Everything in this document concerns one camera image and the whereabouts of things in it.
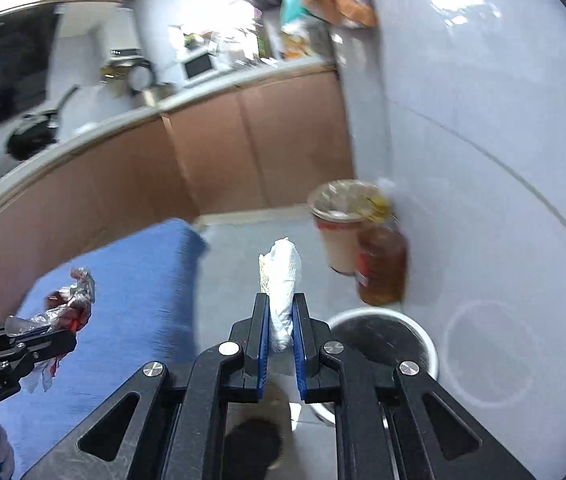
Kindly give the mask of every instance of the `brown liquid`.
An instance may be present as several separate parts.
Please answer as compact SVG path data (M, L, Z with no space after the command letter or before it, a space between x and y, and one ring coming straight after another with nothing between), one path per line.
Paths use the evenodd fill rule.
M408 243L397 230L375 224L358 234L356 280L365 303L380 306L402 301Z

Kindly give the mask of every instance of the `tiled floor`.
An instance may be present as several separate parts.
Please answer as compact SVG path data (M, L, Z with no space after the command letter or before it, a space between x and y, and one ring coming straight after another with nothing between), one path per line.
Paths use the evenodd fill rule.
M327 320L365 305L358 299L354 279L329 268L320 235L305 208L211 216L200 224L210 248L201 260L197 287L194 330L199 351L225 340L236 320L252 314L259 292L258 255L267 253L279 238L289 237L300 254L302 278L297 291L305 293L312 317ZM285 413L290 420L285 425L289 438L284 455L267 478L336 480L335 429L301 402L293 370L291 352L270 359L268 383L277 384L287 397L290 410ZM240 409L230 407L229 425L240 418Z

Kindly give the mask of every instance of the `white countertop edge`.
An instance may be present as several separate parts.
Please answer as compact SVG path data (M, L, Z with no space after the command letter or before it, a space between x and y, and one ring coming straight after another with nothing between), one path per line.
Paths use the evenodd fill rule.
M125 112L108 120L96 124L93 128L67 140L53 144L47 149L19 164L16 168L0 178L0 206L5 198L9 198L13 190L26 183L36 174L53 166L60 158L72 152L80 150L84 145L91 144L97 140L106 139L120 131L124 126L143 121L162 113L171 112L198 101L208 95L214 95L233 86L265 80L270 77L296 72L303 68L330 66L331 59L320 56L311 56L293 61L281 62L276 67L253 68L240 70L231 74L221 76L218 79L201 83L194 88L182 91L174 96L168 97L158 103L155 107L143 107Z

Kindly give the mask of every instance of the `triangular cutout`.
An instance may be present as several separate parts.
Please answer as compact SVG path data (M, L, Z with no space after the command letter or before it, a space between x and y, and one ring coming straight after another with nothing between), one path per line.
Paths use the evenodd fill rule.
M447 409L438 397L425 394L423 404L446 460L454 460L480 448L480 440Z
M127 394L79 440L79 449L106 462L116 458L139 400L138 394Z

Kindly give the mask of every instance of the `trash can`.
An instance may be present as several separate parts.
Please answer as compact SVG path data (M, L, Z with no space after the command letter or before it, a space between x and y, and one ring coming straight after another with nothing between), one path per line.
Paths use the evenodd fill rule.
M332 337L361 351L367 359L395 365L414 361L438 377L438 355L432 339L412 318L389 308L363 307L346 310L328 321ZM333 403L310 404L314 413L332 426Z
M320 231L330 267L341 274L354 274L356 236L367 218L376 213L371 198L378 188L360 180L335 180L310 193L307 204Z

